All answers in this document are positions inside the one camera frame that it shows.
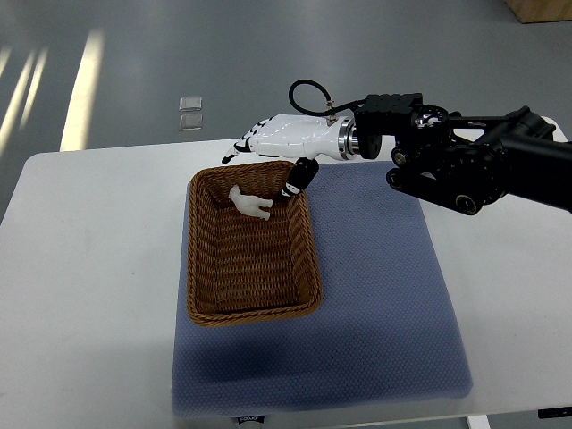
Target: wicker basket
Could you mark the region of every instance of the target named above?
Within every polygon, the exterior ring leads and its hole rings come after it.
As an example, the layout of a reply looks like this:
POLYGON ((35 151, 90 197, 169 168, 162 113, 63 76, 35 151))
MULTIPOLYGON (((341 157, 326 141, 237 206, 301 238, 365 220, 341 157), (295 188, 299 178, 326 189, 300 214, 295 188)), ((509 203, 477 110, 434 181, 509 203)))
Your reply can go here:
POLYGON ((247 164, 199 172, 190 183, 190 318, 225 326, 308 315, 322 301, 307 198, 275 198, 292 163, 247 164), (270 220, 245 216, 228 198, 274 199, 270 220))

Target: white table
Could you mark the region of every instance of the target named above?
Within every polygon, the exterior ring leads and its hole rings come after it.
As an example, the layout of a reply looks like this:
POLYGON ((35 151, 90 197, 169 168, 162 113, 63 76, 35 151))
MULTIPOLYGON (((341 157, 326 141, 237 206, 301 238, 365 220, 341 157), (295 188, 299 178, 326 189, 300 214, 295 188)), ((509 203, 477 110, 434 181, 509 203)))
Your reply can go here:
MULTIPOLYGON (((560 131, 557 139, 565 140, 560 131)), ((170 382, 186 186, 218 165, 230 144, 42 154, 26 163, 0 226, 3 428, 181 425, 170 382)), ((391 146, 386 139, 381 159, 391 146)), ((233 160, 255 161, 264 158, 233 160)), ((572 214, 512 196, 475 217, 422 206, 465 343, 471 393, 269 416, 265 427, 570 405, 572 214)), ((233 427, 222 418, 187 423, 233 427)))

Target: black cable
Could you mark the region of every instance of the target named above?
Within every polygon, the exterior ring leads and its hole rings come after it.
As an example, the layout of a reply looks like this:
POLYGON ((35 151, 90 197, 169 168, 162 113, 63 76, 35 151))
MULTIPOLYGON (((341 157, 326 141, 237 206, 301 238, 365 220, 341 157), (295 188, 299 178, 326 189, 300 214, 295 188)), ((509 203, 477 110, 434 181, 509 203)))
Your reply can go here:
POLYGON ((304 107, 300 106, 298 103, 296 103, 296 100, 294 100, 294 90, 297 87, 299 87, 300 85, 309 85, 311 87, 319 89, 320 92, 322 92, 322 94, 324 94, 326 101, 332 101, 332 98, 330 97, 330 93, 328 93, 328 91, 322 85, 320 85, 318 82, 315 82, 315 81, 310 80, 310 79, 296 80, 290 86, 290 90, 288 91, 288 99, 290 100, 290 104, 292 105, 292 107, 294 107, 300 113, 307 114, 308 116, 330 116, 332 114, 336 114, 336 113, 341 112, 342 110, 346 110, 346 109, 349 109, 353 112, 354 110, 356 110, 356 108, 358 108, 359 105, 361 105, 365 102, 365 99, 364 100, 356 100, 356 101, 346 103, 345 105, 339 105, 337 107, 333 107, 332 109, 324 110, 323 112, 315 112, 312 110, 307 110, 304 107))

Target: gray floor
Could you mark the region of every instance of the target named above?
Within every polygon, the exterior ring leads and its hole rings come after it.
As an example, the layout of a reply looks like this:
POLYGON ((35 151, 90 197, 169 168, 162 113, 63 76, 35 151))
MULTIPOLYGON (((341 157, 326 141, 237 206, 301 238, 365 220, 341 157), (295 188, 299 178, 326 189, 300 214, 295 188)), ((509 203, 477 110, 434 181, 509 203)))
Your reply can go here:
MULTIPOLYGON (((302 78, 323 83, 339 104, 418 91, 463 114, 530 105, 572 136, 572 22, 522 25, 502 0, 0 0, 0 49, 12 48, 0 117, 29 53, 48 48, 29 122, 0 155, 0 219, 25 161, 59 150, 92 29, 104 32, 105 53, 88 148, 236 138, 265 117, 293 113, 288 88, 302 78), (186 95, 203 97, 202 130, 178 131, 186 95)), ((318 94, 299 96, 321 107, 318 94)), ((493 429, 572 425, 535 413, 490 420, 493 429)))

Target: blue mat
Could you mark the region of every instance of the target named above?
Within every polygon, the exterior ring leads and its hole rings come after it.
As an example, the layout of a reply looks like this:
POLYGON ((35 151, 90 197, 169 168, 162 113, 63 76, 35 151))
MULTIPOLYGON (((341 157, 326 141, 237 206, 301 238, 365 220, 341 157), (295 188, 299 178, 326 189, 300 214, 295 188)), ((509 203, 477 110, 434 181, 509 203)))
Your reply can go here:
POLYGON ((468 395, 471 375, 421 206, 385 183, 391 167, 320 167, 307 195, 324 301, 297 319, 193 324, 185 218, 175 415, 251 416, 468 395))

